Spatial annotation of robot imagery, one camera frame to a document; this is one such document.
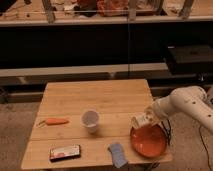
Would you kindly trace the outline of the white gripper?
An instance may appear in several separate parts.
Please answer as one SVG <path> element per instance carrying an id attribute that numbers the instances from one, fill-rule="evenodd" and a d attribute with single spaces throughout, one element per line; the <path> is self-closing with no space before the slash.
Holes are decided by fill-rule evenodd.
<path id="1" fill-rule="evenodd" d="M 159 123 L 159 119 L 152 108 L 147 108 L 144 112 L 134 115 L 131 118 L 131 125 L 134 129 L 144 126 L 153 126 Z"/>

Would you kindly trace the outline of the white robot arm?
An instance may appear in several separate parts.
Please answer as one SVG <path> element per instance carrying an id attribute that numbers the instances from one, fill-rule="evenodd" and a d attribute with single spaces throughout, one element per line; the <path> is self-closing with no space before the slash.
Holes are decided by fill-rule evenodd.
<path id="1" fill-rule="evenodd" d="M 131 118 L 131 125 L 135 129 L 153 126 L 177 113 L 188 115 L 213 133 L 213 106 L 208 93 L 200 86 L 176 88 L 168 96 L 156 99 L 141 114 Z"/>

